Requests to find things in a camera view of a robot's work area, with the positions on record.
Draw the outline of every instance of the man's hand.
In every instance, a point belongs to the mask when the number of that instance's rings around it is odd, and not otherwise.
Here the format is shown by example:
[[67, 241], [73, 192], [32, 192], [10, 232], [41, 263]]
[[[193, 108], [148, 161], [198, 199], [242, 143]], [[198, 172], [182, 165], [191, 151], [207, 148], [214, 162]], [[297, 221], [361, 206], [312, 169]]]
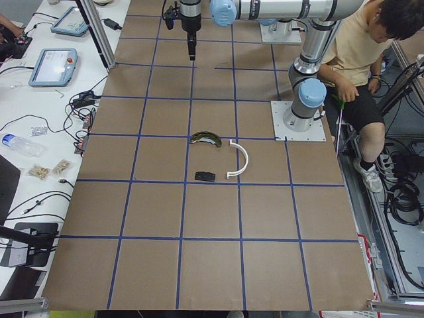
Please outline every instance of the man's hand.
[[370, 80], [370, 83], [368, 83], [368, 90], [371, 92], [371, 94], [375, 94], [379, 88], [380, 81], [378, 80], [378, 78], [372, 78]]
[[346, 78], [341, 77], [337, 83], [335, 83], [335, 85], [340, 100], [344, 101], [345, 103], [354, 101], [356, 97], [359, 96], [359, 92], [355, 85], [353, 85], [352, 82]]

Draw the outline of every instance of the white mounting plate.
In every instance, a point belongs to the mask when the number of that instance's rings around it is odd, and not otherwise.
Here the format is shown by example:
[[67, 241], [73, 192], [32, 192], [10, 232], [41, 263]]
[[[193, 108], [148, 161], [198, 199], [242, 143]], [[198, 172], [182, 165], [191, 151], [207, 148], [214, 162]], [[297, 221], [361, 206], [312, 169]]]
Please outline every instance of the white mounting plate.
[[[262, 35], [262, 43], [268, 44], [286, 44], [286, 45], [300, 45], [302, 39], [300, 38], [299, 31], [291, 31], [289, 34], [284, 32], [272, 31], [270, 26], [260, 25], [260, 34]], [[297, 28], [297, 22], [291, 22], [292, 28]]]
[[323, 122], [321, 119], [312, 122], [311, 128], [305, 132], [293, 131], [284, 124], [283, 116], [286, 109], [292, 106], [293, 101], [271, 101], [274, 134], [277, 141], [326, 141]]

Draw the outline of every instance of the yellow shirt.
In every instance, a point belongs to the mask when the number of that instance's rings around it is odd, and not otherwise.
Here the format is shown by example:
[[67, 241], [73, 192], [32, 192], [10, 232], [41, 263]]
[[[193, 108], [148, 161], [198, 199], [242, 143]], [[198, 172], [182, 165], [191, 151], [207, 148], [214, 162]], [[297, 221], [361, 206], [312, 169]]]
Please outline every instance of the yellow shirt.
[[[353, 15], [347, 17], [336, 35], [334, 43], [326, 53], [323, 63], [355, 86], [368, 83], [370, 65], [389, 48], [393, 40], [378, 44], [368, 34], [364, 5]], [[327, 86], [333, 83], [324, 81]]]

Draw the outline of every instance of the white tabletop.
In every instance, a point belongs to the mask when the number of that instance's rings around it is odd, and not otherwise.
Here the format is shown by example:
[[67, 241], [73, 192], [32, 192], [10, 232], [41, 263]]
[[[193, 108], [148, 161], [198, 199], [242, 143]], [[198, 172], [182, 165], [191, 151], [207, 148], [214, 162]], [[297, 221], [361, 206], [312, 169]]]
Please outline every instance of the white tabletop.
[[[124, 23], [125, 15], [131, 0], [114, 0], [112, 3], [97, 7], [100, 19], [110, 18], [121, 26]], [[60, 17], [65, 13], [66, 9], [75, 6], [73, 1], [62, 0], [57, 5], [49, 5], [47, 1], [43, 1], [37, 12], [45, 13], [55, 17]], [[54, 23], [55, 19], [44, 15], [35, 15], [29, 22], [25, 31], [29, 31], [36, 23], [49, 22]], [[107, 38], [113, 51], [115, 51], [120, 35], [120, 30], [112, 30], [104, 27]], [[28, 34], [33, 37], [28, 50], [24, 57], [20, 60], [11, 59], [3, 64], [0, 72], [6, 68], [13, 66], [34, 66], [40, 51], [43, 48], [75, 48], [78, 52], [78, 62], [76, 70], [71, 81], [66, 87], [31, 87], [28, 81], [32, 70], [16, 69], [6, 71], [0, 75], [0, 128], [19, 117], [24, 115], [36, 115], [47, 119], [50, 128], [53, 131], [58, 131], [63, 128], [63, 122], [66, 118], [65, 106], [70, 97], [78, 94], [81, 91], [91, 89], [102, 78], [107, 76], [107, 70], [97, 53], [94, 42], [90, 33], [87, 31], [81, 37], [68, 36], [63, 34], [54, 34], [50, 32], [50, 25], [41, 24], [36, 29]], [[105, 80], [103, 80], [94, 89], [96, 95], [101, 95]], [[72, 117], [74, 124], [68, 129], [71, 134], [81, 130], [82, 121]], [[34, 176], [28, 176], [28, 171], [35, 164], [45, 168], [53, 168], [60, 160], [66, 159], [72, 163], [70, 168], [66, 170], [63, 178], [66, 178], [70, 183], [74, 184], [81, 164], [81, 156], [74, 154], [73, 139], [65, 132], [52, 133], [48, 132], [43, 136], [31, 136], [31, 127], [45, 125], [45, 121], [34, 117], [27, 117], [5, 127], [0, 134], [10, 133], [21, 136], [46, 147], [46, 150], [40, 157], [26, 157], [16, 153], [7, 147], [0, 146], [0, 154], [8, 161], [21, 169], [21, 178], [19, 186], [13, 200], [11, 208], [18, 204], [45, 191], [64, 191], [72, 194], [72, 187], [69, 184], [60, 184], [58, 180], [62, 177], [48, 176], [44, 180], [40, 180]], [[22, 211], [32, 207], [35, 200], [30, 200], [28, 203], [14, 211], [10, 217], [21, 217]], [[61, 217], [66, 216], [68, 201], [63, 197], [52, 197], [43, 202], [41, 206], [31, 211], [27, 215], [37, 214], [55, 214]], [[16, 221], [6, 221], [5, 226], [13, 228], [18, 222], [58, 222], [59, 229], [62, 228], [61, 220], [57, 217], [33, 217]], [[1, 242], [7, 242], [5, 239], [0, 239]], [[0, 257], [3, 256], [4, 249], [0, 250]], [[38, 268], [47, 270], [50, 268], [53, 257], [50, 257], [47, 266]], [[0, 267], [0, 291], [3, 291], [9, 281], [14, 268]], [[41, 295], [46, 279], [44, 279], [41, 288], [38, 290], [37, 297]]]

